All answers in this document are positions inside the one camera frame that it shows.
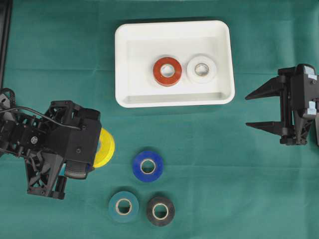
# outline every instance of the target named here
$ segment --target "black metal frame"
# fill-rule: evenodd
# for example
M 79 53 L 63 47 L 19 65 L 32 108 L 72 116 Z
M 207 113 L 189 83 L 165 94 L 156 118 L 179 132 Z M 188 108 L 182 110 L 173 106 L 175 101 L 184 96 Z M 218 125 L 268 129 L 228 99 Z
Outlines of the black metal frame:
M 311 124 L 318 112 L 317 81 L 314 67 L 308 64 L 279 69 L 277 77 L 271 78 L 245 99 L 279 96 L 281 120 L 251 122 L 246 125 L 280 135 L 282 144 L 306 144 Z
M 0 89 L 3 85 L 6 48 L 12 11 L 12 0 L 0 0 Z
M 14 107 L 14 92 L 1 92 L 0 110 Z M 52 101 L 45 116 L 51 120 L 18 110 L 0 113 L 0 152 L 24 158 L 29 194 L 63 199 L 67 177 L 85 179 L 94 169 L 100 112 L 72 101 Z M 64 175 L 59 175 L 63 164 Z

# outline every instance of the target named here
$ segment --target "white tray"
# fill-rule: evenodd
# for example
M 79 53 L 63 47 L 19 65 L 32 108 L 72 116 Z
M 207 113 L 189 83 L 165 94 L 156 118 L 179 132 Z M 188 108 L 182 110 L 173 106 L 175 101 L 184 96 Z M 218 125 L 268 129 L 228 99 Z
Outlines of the white tray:
M 209 83 L 192 82 L 187 63 L 203 54 L 217 66 Z M 180 81 L 159 85 L 154 63 L 171 56 L 182 66 Z M 222 21 L 136 23 L 121 25 L 115 33 L 115 97 L 127 108 L 216 105 L 235 95 L 228 26 Z

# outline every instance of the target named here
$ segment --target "black cable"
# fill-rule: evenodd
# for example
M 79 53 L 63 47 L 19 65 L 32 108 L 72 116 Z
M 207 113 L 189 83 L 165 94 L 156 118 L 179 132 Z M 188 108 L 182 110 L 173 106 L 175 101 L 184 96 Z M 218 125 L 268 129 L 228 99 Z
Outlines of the black cable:
M 32 113 L 34 113 L 34 114 L 36 114 L 36 115 L 38 115 L 38 116 L 41 116 L 41 117 L 43 117 L 43 118 L 45 118 L 45 119 L 47 119 L 47 120 L 49 120 L 49 121 L 51 121 L 51 122 L 53 122 L 53 123 L 59 125 L 59 126 L 81 130 L 81 128 L 79 128 L 79 127 L 77 127 L 77 126 L 72 126 L 72 125 L 67 125 L 67 124 L 59 123 L 59 122 L 57 122 L 57 121 L 51 119 L 50 117 L 45 116 L 44 114 L 41 114 L 41 113 L 38 112 L 38 111 L 35 111 L 35 110 L 33 110 L 33 109 L 31 109 L 31 108 L 28 108 L 28 107 L 23 107 L 23 106 L 17 106 L 17 107 L 13 107 L 13 108 L 1 110 L 1 111 L 0 111 L 0 114 L 5 113 L 5 112 L 10 112 L 10 111 L 15 111 L 15 110 L 30 111 L 30 112 L 32 112 Z

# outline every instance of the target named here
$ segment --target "tape roll core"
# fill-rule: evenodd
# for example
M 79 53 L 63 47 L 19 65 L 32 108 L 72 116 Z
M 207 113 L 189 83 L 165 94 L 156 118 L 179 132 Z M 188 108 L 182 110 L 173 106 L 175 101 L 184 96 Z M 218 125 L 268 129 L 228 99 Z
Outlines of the tape roll core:
M 172 57 L 163 57 L 155 62 L 153 74 L 157 83 L 162 86 L 173 86 L 181 77 L 182 68 L 180 63 Z

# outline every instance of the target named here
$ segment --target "green fabric surface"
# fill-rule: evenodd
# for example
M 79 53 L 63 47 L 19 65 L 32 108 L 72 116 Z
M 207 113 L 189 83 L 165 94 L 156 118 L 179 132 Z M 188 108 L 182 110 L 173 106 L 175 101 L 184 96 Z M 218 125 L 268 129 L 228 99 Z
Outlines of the green fabric surface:
M 234 100 L 220 106 L 126 109 L 115 100 L 114 33 L 132 22 L 217 19 L 228 24 Z M 319 70 L 317 0 L 14 0 L 4 86 L 18 105 L 44 112 L 73 100 L 101 112 L 116 142 L 87 180 L 68 180 L 63 201 L 26 193 L 23 159 L 0 159 L 0 238 L 314 239 L 319 227 L 319 148 L 279 144 L 245 122 L 279 120 L 279 98 L 244 97 L 298 63 Z M 144 149 L 164 158 L 155 182 L 132 172 Z M 119 224 L 108 201 L 121 190 L 140 203 Z M 154 195 L 175 205 L 171 224 L 146 217 Z

